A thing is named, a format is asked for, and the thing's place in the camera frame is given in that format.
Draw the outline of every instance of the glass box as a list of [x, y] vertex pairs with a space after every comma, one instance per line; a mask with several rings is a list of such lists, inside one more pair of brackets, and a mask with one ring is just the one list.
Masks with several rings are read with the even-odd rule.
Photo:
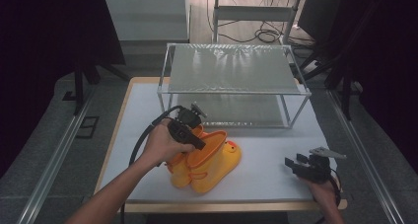
[[292, 128], [311, 95], [295, 62], [288, 45], [169, 43], [162, 111], [196, 103], [205, 126]]

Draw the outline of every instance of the gray floor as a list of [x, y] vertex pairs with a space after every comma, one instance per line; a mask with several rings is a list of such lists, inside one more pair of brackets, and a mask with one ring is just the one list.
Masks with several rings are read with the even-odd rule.
[[[193, 36], [193, 33], [199, 31], [202, 36], [210, 36], [207, 29], [203, 30], [202, 25], [195, 24], [196, 19], [202, 17], [199, 16], [191, 18], [193, 27], [190, 40], [205, 43], [210, 38], [196, 39], [197, 37]], [[123, 42], [122, 45], [127, 65], [116, 65], [117, 68], [131, 76], [160, 75], [164, 62], [164, 46], [129, 45], [128, 42]], [[98, 67], [98, 70], [102, 80], [97, 86], [89, 86], [95, 88], [95, 94], [86, 114], [86, 116], [100, 117], [97, 129], [91, 139], [76, 138], [72, 143], [35, 223], [62, 223], [94, 192], [128, 85], [128, 82], [122, 81], [101, 67]], [[390, 223], [323, 87], [325, 77], [326, 72], [311, 79], [308, 84], [313, 92], [311, 102], [316, 118], [328, 146], [346, 154], [349, 158], [338, 161], [338, 173], [344, 189], [343, 196], [348, 200], [347, 209], [342, 211], [343, 216], [347, 223]], [[47, 112], [22, 153], [0, 180], [0, 223], [16, 223], [59, 143], [63, 130], [70, 122], [75, 105], [74, 102], [62, 101], [67, 91], [74, 91], [72, 74], [56, 83], [55, 96]], [[418, 223], [417, 175], [387, 135], [365, 112], [358, 101], [358, 96], [352, 96], [350, 102], [352, 123], [382, 182], [397, 204], [404, 223]], [[289, 213], [289, 221], [292, 224], [314, 223], [318, 217], [320, 214], [315, 211]], [[126, 223], [144, 223], [144, 218], [139, 214], [127, 214]], [[117, 217], [114, 218], [113, 223], [118, 223]]]

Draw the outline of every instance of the table surface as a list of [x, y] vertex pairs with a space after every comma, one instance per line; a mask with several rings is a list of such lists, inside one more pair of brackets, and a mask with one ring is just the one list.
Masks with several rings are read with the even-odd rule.
[[[125, 95], [122, 108], [119, 113], [119, 117], [118, 117], [115, 129], [114, 129], [111, 141], [110, 141], [110, 145], [107, 150], [102, 172], [97, 183], [96, 191], [99, 191], [99, 189], [103, 187], [108, 181], [110, 181], [112, 177], [115, 177], [119, 172], [121, 172], [127, 166], [126, 164], [128, 161], [128, 157], [130, 156], [130, 151], [132, 151], [132, 149], [127, 148], [128, 146], [123, 147], [121, 149], [120, 146], [126, 146], [126, 145], [121, 145], [121, 144], [124, 144], [126, 140], [128, 139], [127, 136], [124, 134], [126, 132], [130, 133], [129, 131], [127, 131], [129, 129], [126, 128], [126, 124], [123, 124], [123, 123], [126, 123], [126, 118], [124, 118], [125, 113], [129, 111], [128, 113], [132, 115], [131, 113], [132, 102], [133, 102], [132, 98], [134, 97], [130, 97], [130, 96], [133, 95], [134, 91], [138, 92], [137, 91], [138, 89], [135, 89], [138, 87], [138, 85], [147, 85], [147, 87], [149, 87], [151, 85], [156, 85], [158, 80], [159, 78], [134, 78], [131, 80], [128, 90]], [[142, 100], [149, 101], [148, 100], [149, 97], [150, 96], [142, 95]], [[143, 121], [142, 123], [145, 124], [149, 120], [149, 118], [145, 118], [143, 120], [145, 121]], [[297, 131], [298, 131], [298, 126], [296, 126], [296, 129], [295, 128], [290, 129], [290, 130], [282, 129], [280, 133], [281, 135], [283, 134], [289, 135], [292, 133], [296, 133]], [[297, 181], [297, 178], [294, 175], [292, 175], [290, 169], [287, 169], [282, 164], [284, 162], [281, 160], [283, 160], [284, 158], [282, 159], [281, 157], [280, 158], [278, 157], [277, 159], [273, 159], [273, 157], [271, 157], [267, 159], [268, 161], [266, 162], [266, 166], [270, 168], [276, 167], [278, 169], [269, 169], [269, 170], [264, 171], [265, 175], [262, 175], [264, 181], [262, 182], [257, 181], [260, 179], [250, 179], [250, 181], [249, 180], [244, 181], [243, 179], [239, 180], [239, 178], [242, 177], [242, 174], [251, 174], [251, 176], [249, 177], [260, 176], [260, 172], [256, 171], [256, 169], [259, 169], [259, 166], [263, 166], [263, 165], [254, 166], [253, 161], [250, 161], [251, 159], [257, 159], [257, 156], [251, 156], [251, 158], [248, 158], [248, 154], [251, 153], [251, 149], [254, 149], [253, 146], [251, 147], [251, 146], [248, 146], [248, 144], [246, 144], [248, 142], [248, 138], [242, 139], [239, 136], [236, 137], [234, 135], [231, 135], [229, 138], [231, 137], [232, 137], [232, 140], [239, 141], [239, 144], [242, 145], [243, 151], [246, 152], [244, 153], [244, 156], [246, 157], [243, 157], [239, 165], [230, 174], [228, 174], [213, 190], [209, 191], [208, 193], [204, 195], [196, 195], [196, 193], [194, 193], [192, 189], [189, 187], [181, 189], [181, 190], [176, 189], [170, 184], [170, 173], [168, 173], [168, 171], [166, 171], [166, 168], [162, 166], [158, 169], [154, 169], [153, 171], [151, 171], [141, 181], [139, 186], [132, 192], [132, 194], [126, 201], [126, 211], [127, 212], [142, 212], [142, 213], [176, 213], [176, 212], [232, 212], [232, 211], [274, 211], [274, 210], [283, 211], [283, 210], [317, 209], [316, 204], [312, 201], [312, 197], [309, 194], [308, 189], [305, 186], [303, 186], [302, 183]], [[310, 135], [304, 136], [304, 139], [307, 139], [307, 138], [309, 140], [312, 140]], [[257, 137], [254, 139], [258, 141], [263, 138]], [[290, 141], [293, 141], [292, 139], [293, 138], [289, 140], [289, 138], [285, 138], [285, 140], [283, 140], [283, 136], [280, 136], [280, 141], [286, 141], [287, 143], [289, 143]], [[320, 136], [318, 137], [318, 143], [322, 143]], [[278, 146], [271, 145], [269, 149], [278, 149], [277, 147]], [[285, 148], [285, 150], [283, 150], [283, 148], [280, 148], [280, 149], [281, 149], [280, 150], [281, 153], [287, 150], [286, 151], [287, 154], [281, 154], [281, 155], [283, 156], [286, 155], [291, 159], [294, 159], [294, 157], [291, 154], [294, 154], [294, 156], [296, 156], [296, 152], [303, 153], [303, 151], [305, 150], [308, 151], [305, 145], [295, 145], [295, 144], [292, 144], [290, 148], [289, 147]], [[258, 154], [258, 156], [266, 156], [266, 154], [268, 153], [263, 154], [261, 152], [260, 154]], [[239, 183], [239, 184], [244, 183], [244, 185], [240, 185], [239, 186], [240, 188], [236, 188], [236, 190], [231, 191], [231, 189], [228, 187], [231, 187], [236, 183]], [[269, 186], [268, 183], [276, 183], [277, 185]], [[159, 192], [154, 192], [152, 191], [152, 189], [147, 188], [147, 187], [155, 187], [155, 185], [158, 185], [160, 187]], [[342, 200], [339, 208], [343, 209], [346, 206], [347, 206], [347, 201]]]

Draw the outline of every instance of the human arm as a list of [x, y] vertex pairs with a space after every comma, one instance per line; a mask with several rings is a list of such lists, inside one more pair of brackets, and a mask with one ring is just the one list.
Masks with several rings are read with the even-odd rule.
[[331, 182], [328, 181], [324, 184], [316, 184], [302, 178], [300, 178], [300, 180], [306, 183], [310, 188], [325, 221], [332, 224], [344, 224], [344, 220], [336, 204], [334, 187]]
[[141, 156], [78, 209], [66, 223], [109, 223], [149, 171], [179, 152], [193, 151], [193, 145], [180, 144], [172, 139], [168, 123], [168, 119], [159, 123], [149, 134]]

